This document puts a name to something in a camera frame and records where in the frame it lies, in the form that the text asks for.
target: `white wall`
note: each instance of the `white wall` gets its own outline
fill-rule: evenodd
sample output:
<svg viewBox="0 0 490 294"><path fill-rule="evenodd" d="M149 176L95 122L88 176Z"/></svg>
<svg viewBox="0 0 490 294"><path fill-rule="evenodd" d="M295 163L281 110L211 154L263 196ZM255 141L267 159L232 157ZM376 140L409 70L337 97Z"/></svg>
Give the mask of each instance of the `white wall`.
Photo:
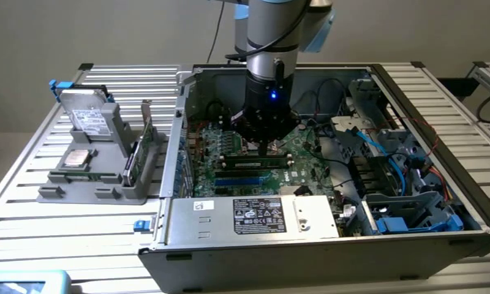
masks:
<svg viewBox="0 0 490 294"><path fill-rule="evenodd" d="M437 75L490 61L490 0L336 0L337 21L313 62L421 60ZM204 62L220 2L205 0L0 0L0 131L30 132L52 104L51 78L83 62ZM233 49L225 9L213 54Z"/></svg>

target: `motherboard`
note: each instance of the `motherboard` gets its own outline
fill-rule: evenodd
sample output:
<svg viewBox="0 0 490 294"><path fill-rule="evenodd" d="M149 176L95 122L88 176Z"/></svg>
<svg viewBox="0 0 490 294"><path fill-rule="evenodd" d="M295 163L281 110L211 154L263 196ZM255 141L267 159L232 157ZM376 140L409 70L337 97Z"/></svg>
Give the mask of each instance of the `motherboard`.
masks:
<svg viewBox="0 0 490 294"><path fill-rule="evenodd" d="M195 197L333 195L328 165L304 148L315 139L312 128L300 124L260 156L237 132L217 123L192 124Z"/></svg>

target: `black wire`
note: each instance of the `black wire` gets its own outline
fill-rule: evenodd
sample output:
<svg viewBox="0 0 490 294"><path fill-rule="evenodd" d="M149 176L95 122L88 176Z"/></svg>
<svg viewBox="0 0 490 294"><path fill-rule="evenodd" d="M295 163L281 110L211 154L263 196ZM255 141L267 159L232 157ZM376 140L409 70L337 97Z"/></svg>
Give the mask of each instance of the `black wire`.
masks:
<svg viewBox="0 0 490 294"><path fill-rule="evenodd" d="M207 62L205 63L209 63L212 52L215 51L215 45L216 45L216 40L219 39L221 16L223 16L224 9L225 9L225 1L221 1L221 10L220 10L219 23L216 25L215 40L212 40L212 46L211 46L209 56L207 57Z"/></svg>
<svg viewBox="0 0 490 294"><path fill-rule="evenodd" d="M225 107L220 100L213 100L213 101L211 101L209 103L207 103L207 106L205 106L205 119L207 119L207 120L209 120L209 119L211 119L211 118L209 118L209 110L211 110L211 107L212 107L215 104L219 104L221 107Z"/></svg>
<svg viewBox="0 0 490 294"><path fill-rule="evenodd" d="M484 122L484 123L488 123L488 124L490 124L490 121L489 120L487 120L487 119L484 119L483 117L481 117L481 110L483 110L483 108L485 107L485 105L488 104L490 102L490 96L481 102L481 104L480 104L480 106L477 107L477 119L479 119L479 121L481 121L481 122Z"/></svg>
<svg viewBox="0 0 490 294"><path fill-rule="evenodd" d="M293 108L296 107L296 105L303 101L304 97L307 94L312 94L316 97L316 91L315 90L307 90L303 95L300 96L300 98L297 99L296 103L293 104Z"/></svg>
<svg viewBox="0 0 490 294"><path fill-rule="evenodd" d="M341 102L340 102L340 107L341 107L341 104L344 103L344 101L347 100L347 87L345 87L345 85L344 85L344 83L341 82L341 80L340 79L337 79L337 78L328 78L328 79L325 79L323 82L321 82L321 84L320 84L320 86L319 86L319 90L317 90L317 92L316 92L316 114L319 114L319 112L320 112L320 109L321 109L321 106L320 106L320 93L321 93L321 88L323 88L323 86L327 84L327 82L328 81L335 81L336 83L339 83L340 84L340 86L341 86L341 88L343 88L343 90L344 90L344 98L343 98L343 100L341 100Z"/></svg>
<svg viewBox="0 0 490 294"><path fill-rule="evenodd" d="M407 158L409 158L409 157L411 157L411 154L407 154L407 153L403 153L403 152L393 152L393 153L391 153L389 155L387 155L387 157L392 157L392 156L395 156L395 155L403 155L403 156L405 156Z"/></svg>
<svg viewBox="0 0 490 294"><path fill-rule="evenodd" d="M339 185L335 185L333 188L340 187L343 184L355 181L353 179L348 179L347 181L343 181L341 183L339 183Z"/></svg>
<svg viewBox="0 0 490 294"><path fill-rule="evenodd" d="M225 58L228 58L231 60L244 60L245 57L248 57L251 55L255 55L257 53L261 53L261 52L269 50L273 46L276 46L276 44L279 44L291 35L291 33L297 29L297 26L300 25L301 21L304 20L305 14L309 10L311 2L312 2L312 0L307 0L305 5L304 5L304 9L301 9L301 12L300 12L295 22L291 24L289 28L285 30L283 35L279 38L276 38L275 41L272 41L271 43L268 43L263 47L260 47L255 50L251 50L248 52L239 53L239 54L228 54L228 55L225 55Z"/></svg>
<svg viewBox="0 0 490 294"><path fill-rule="evenodd" d="M311 135L311 132L313 132L313 131L315 131L316 126L315 126L315 127L312 128L312 130L309 130L309 132L308 132L308 136L307 136L307 139L305 139L305 142L308 142L308 143L309 143L309 135ZM347 167L349 167L349 165L348 165L345 162L340 161L340 160L336 160L336 159L329 159L329 158L320 157L320 156L317 156L317 155L316 155L311 150L308 150L308 149L305 149L305 150L309 152L309 154L312 155L312 157L315 157L315 158L317 158L317 159L320 159L320 160L329 161L329 162L336 162L336 163L343 164L343 165L345 165Z"/></svg>

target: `warning label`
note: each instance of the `warning label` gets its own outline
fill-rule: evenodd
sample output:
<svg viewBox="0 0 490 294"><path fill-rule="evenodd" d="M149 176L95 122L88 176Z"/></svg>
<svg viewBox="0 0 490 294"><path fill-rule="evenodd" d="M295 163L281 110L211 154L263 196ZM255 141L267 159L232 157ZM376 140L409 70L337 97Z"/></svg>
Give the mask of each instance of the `warning label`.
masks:
<svg viewBox="0 0 490 294"><path fill-rule="evenodd" d="M111 135L104 116L99 109L74 110L82 130L91 135Z"/></svg>
<svg viewBox="0 0 490 294"><path fill-rule="evenodd" d="M235 199L233 208L239 235L287 232L281 198Z"/></svg>

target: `blue release clip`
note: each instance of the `blue release clip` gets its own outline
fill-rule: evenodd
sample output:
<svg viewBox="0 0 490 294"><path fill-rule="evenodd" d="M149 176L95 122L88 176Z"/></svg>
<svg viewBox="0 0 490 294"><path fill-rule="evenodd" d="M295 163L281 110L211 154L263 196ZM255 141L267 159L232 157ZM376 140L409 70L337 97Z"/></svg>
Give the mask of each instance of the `blue release clip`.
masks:
<svg viewBox="0 0 490 294"><path fill-rule="evenodd" d="M52 94L55 95L58 103L60 103L60 94L56 91L56 89L71 89L75 86L75 83L72 81L62 81L59 84L56 84L56 80L50 81L50 89Z"/></svg>
<svg viewBox="0 0 490 294"><path fill-rule="evenodd" d="M383 217L376 221L381 234L457 232L464 230L464 222L460 216L452 214L445 222L439 222L429 227L409 228L403 217Z"/></svg>
<svg viewBox="0 0 490 294"><path fill-rule="evenodd" d="M139 220L135 222L135 232L149 232L151 231L151 221Z"/></svg>

